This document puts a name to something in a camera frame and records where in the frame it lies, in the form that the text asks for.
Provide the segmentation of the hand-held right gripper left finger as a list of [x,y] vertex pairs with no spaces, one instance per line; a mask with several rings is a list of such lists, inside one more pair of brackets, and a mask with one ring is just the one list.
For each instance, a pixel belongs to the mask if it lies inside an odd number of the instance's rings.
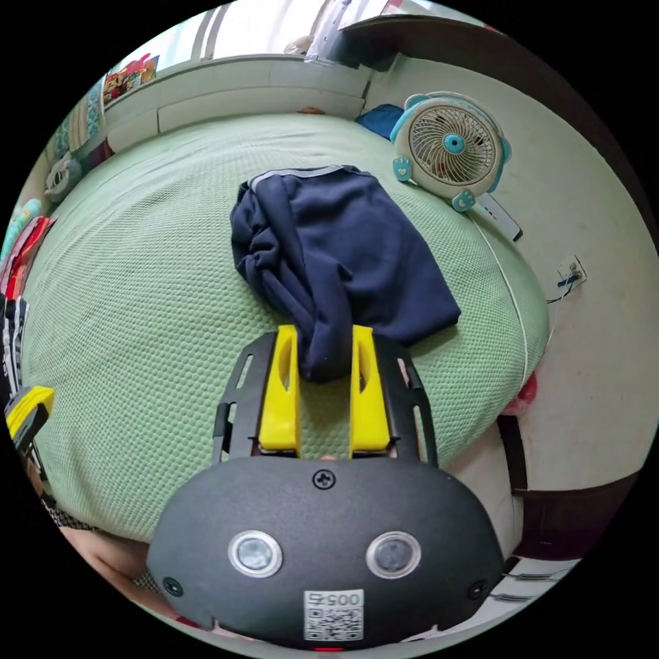
[[264,389],[258,441],[265,452],[301,450],[300,377],[297,329],[278,327]]

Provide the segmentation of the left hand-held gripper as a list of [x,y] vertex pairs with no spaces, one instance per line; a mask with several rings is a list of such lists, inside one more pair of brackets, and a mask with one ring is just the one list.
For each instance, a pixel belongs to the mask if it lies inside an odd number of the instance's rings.
[[55,391],[46,386],[24,387],[5,408],[5,421],[25,475],[36,495],[50,507],[56,499],[47,485],[45,467],[36,447],[36,436],[52,411]]

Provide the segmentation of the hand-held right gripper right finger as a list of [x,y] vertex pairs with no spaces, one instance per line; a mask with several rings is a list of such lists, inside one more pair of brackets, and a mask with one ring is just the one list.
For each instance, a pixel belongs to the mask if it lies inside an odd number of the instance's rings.
[[370,327],[352,329],[350,376],[349,457],[385,451],[389,423],[382,393],[378,357]]

